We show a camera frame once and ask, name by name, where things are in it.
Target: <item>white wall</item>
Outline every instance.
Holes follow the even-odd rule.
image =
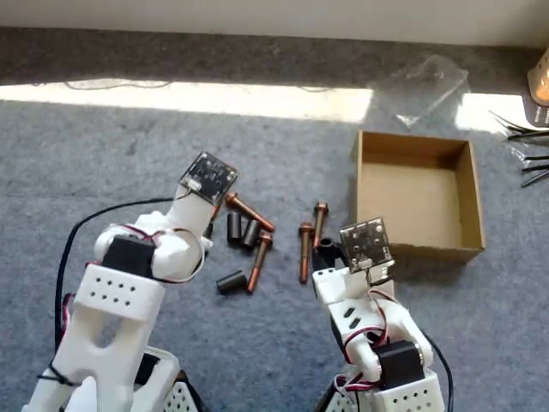
[[[0,0],[0,26],[461,45],[546,47],[548,16],[549,0]]]

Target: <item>long bolt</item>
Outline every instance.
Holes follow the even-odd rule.
[[[259,250],[256,254],[256,261],[254,262],[254,267],[251,270],[250,280],[248,281],[247,292],[253,294],[256,289],[257,280],[261,274],[261,268],[263,266],[263,261],[265,260],[265,255],[267,254],[268,248],[273,243],[273,237],[269,233],[261,233],[259,235]]]
[[[227,206],[233,206],[237,209],[240,209],[245,214],[247,214],[251,219],[255,219],[256,221],[259,221],[261,223],[261,226],[263,226],[263,228],[267,232],[275,231],[275,225],[272,224],[267,219],[265,219],[263,216],[259,215],[259,213],[257,213],[254,209],[252,209],[246,203],[242,202],[242,200],[240,200],[240,198],[238,197],[238,193],[228,193],[225,197],[225,202]]]
[[[305,285],[309,277],[309,246],[311,245],[311,235],[315,228],[309,223],[304,222],[299,226],[299,237],[301,238],[301,260],[299,265],[299,283]]]
[[[320,239],[323,236],[324,218],[328,214],[328,204],[325,202],[317,202],[315,205],[315,214],[317,219],[315,220],[315,239],[312,242],[312,247],[318,247]]]
[[[217,215],[220,213],[221,205],[223,202],[219,203],[217,206],[214,207],[214,213],[212,213],[212,217],[210,217],[210,221],[214,221]]]

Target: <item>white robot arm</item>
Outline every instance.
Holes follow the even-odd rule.
[[[348,266],[312,274],[318,300],[347,362],[332,396],[317,410],[444,411],[432,347],[393,298],[394,263],[382,219],[340,230]]]
[[[23,412],[58,412],[67,403],[68,412],[199,410],[189,386],[178,380],[177,358],[147,343],[164,298],[162,283],[187,282],[202,267],[211,246],[202,233],[237,177],[235,169],[201,153],[165,215],[141,215],[99,236],[97,262],[85,270],[63,340]],[[113,319],[118,330],[102,342]],[[143,363],[150,363],[147,379],[136,390]],[[177,403],[166,400],[169,391]]]

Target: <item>cardboard box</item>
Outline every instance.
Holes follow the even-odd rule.
[[[484,251],[471,143],[361,131],[357,158],[356,221],[382,216],[395,256],[467,262]]]

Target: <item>perforated plastic part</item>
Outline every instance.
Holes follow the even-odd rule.
[[[371,412],[370,404],[364,394],[359,394],[359,406],[360,410],[358,412]],[[336,392],[323,412],[354,412],[355,410],[348,397]]]
[[[185,382],[176,382],[166,396],[162,412],[198,412]]]
[[[372,406],[380,412],[443,412],[444,401],[437,374],[426,370],[425,378],[411,384],[372,394]]]
[[[87,267],[75,303],[93,309],[145,321],[159,304],[162,286],[155,281],[95,264]]]

